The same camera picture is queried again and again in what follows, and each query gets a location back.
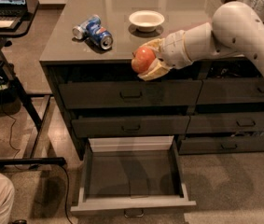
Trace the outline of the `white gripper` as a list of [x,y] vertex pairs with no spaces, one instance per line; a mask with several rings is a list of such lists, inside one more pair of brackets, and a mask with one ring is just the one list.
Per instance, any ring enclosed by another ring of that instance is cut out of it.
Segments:
[[135,56],[137,51],[146,47],[151,49],[157,57],[148,70],[138,75],[144,81],[149,81],[163,77],[169,73],[171,68],[182,69],[192,65],[193,61],[187,55],[185,46],[185,31],[180,30],[167,35],[165,38],[152,39],[140,45],[132,55]]

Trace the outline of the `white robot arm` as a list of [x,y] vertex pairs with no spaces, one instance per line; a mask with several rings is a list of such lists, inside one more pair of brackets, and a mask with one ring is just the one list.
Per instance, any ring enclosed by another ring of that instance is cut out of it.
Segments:
[[264,24],[241,2],[219,7],[211,21],[146,42],[133,52],[132,70],[144,81],[200,60],[243,55],[264,76]]

